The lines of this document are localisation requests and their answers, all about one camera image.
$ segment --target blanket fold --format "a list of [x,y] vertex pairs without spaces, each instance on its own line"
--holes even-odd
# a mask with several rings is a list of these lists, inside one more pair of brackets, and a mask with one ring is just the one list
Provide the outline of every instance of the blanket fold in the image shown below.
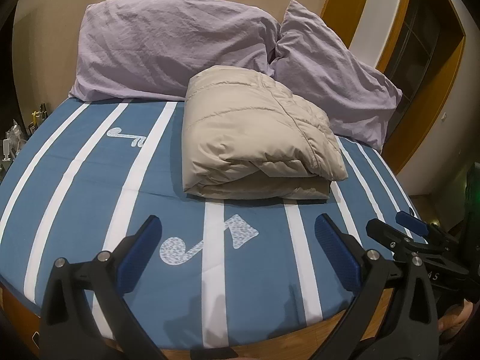
[[265,74],[214,66],[188,86],[182,176],[202,197],[327,199],[347,172],[324,111]]

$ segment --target bed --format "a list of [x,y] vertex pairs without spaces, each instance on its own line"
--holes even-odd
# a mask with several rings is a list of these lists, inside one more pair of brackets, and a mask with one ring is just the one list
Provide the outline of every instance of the bed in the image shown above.
[[125,300],[165,349],[258,342],[345,309],[352,295],[314,236],[323,212],[386,258],[366,234],[372,218],[421,241],[395,223],[397,211],[415,210],[378,152],[343,137],[349,178],[332,183],[325,202],[185,194],[183,105],[69,98],[30,138],[0,185],[1,280],[28,309],[39,314],[55,259],[113,250],[149,215],[161,219],[162,240]]

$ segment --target metal bolt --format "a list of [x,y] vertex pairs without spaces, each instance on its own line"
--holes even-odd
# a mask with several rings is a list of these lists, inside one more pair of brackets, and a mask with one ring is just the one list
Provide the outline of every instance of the metal bolt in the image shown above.
[[65,265],[65,259],[63,257],[60,257],[59,259],[55,260],[55,266],[57,268],[62,268]]
[[108,250],[101,251],[97,254],[97,260],[105,262],[110,258],[110,252]]
[[415,266],[421,266],[423,264],[423,261],[419,256],[415,256],[414,258],[412,258],[412,263]]
[[367,257],[371,260],[378,260],[380,258],[380,253],[377,252],[375,249],[370,249],[367,252]]

